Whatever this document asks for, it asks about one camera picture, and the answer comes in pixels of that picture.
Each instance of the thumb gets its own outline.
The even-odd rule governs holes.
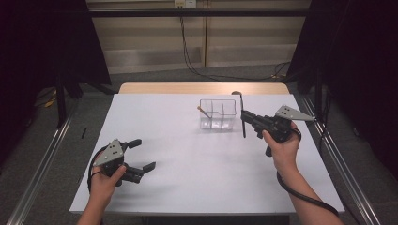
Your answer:
[[[119,168],[117,168],[117,170],[111,176],[112,182],[116,184],[117,181],[123,176],[123,174],[125,173],[126,169],[127,168],[126,168],[125,165],[121,165]]]
[[[278,144],[277,142],[275,142],[275,140],[272,138],[272,136],[269,134],[268,131],[263,129],[262,133],[263,133],[264,141],[266,141],[266,143],[269,145],[270,148],[272,148],[273,146]]]

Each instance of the black curtain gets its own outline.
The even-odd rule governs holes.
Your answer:
[[[336,4],[337,17],[305,21],[288,76],[299,74],[298,89],[305,93],[321,69],[333,98],[398,178],[398,3],[351,0],[345,15],[343,5]],[[329,34],[336,31],[337,36]],[[305,69],[312,72],[299,73]]]
[[[72,97],[78,83],[110,84],[85,0],[0,3],[0,162],[24,131],[38,91],[62,77]]]

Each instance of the metal rail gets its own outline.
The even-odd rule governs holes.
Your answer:
[[[35,174],[33,175],[32,179],[29,182],[29,185],[23,193],[23,196],[18,201],[18,204],[12,212],[7,222],[7,225],[22,225],[24,223],[30,211],[30,208],[32,207],[32,204],[36,199],[36,196],[38,195],[38,191],[40,190],[41,184],[43,183],[47,171],[49,170],[51,163],[53,162],[59,145],[68,131],[71,117],[76,112],[77,104],[77,102],[73,104],[70,114],[63,126],[55,131],[53,139],[51,140],[43,159],[38,165],[38,168],[36,169]]]
[[[315,116],[314,114],[314,105],[308,97],[302,98],[305,107],[307,108],[308,112],[311,116]],[[322,135],[322,131],[324,130],[324,124],[320,122],[315,122],[315,127],[319,132],[319,135]],[[371,203],[369,202],[368,198],[366,197],[365,193],[360,188],[360,185],[356,181],[355,177],[349,170],[347,164],[344,161],[343,156],[340,154],[340,150],[337,148],[334,140],[331,138],[329,132],[326,130],[325,135],[323,138],[324,144],[327,147],[329,154],[336,165],[340,175],[342,176],[345,186],[347,187],[348,191],[350,192],[352,198],[354,199],[355,204],[357,205],[360,213],[366,224],[374,225],[380,224],[380,221],[375,214]]]
[[[225,8],[184,8],[184,9],[90,9],[62,10],[51,12],[55,16],[89,16],[89,17],[308,17],[326,16],[332,10],[299,9],[225,9]]]

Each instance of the forearm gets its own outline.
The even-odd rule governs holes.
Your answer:
[[[82,216],[78,221],[78,225],[99,225],[103,216],[105,207],[101,203],[88,201]]]
[[[297,169],[290,169],[288,172],[282,172],[281,177],[290,188],[298,193],[322,201]],[[289,196],[302,224],[343,224],[342,221],[329,210],[303,201],[291,194],[289,194]]]

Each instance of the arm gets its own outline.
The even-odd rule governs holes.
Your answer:
[[[100,172],[99,167],[93,167],[94,176],[91,178],[90,198],[77,223],[78,225],[100,224],[103,212],[114,194],[116,182],[125,171],[126,167],[120,166],[112,177],[108,177]]]
[[[296,127],[297,126],[292,122],[292,128]],[[266,130],[263,130],[263,136],[272,150],[275,168],[281,175],[283,181],[295,191],[322,201],[301,175],[297,167],[296,155],[299,149],[299,137],[296,134],[292,134],[292,137],[288,141],[277,143]],[[343,222],[329,210],[305,202],[291,194],[289,194],[289,196],[303,224],[343,224]]]

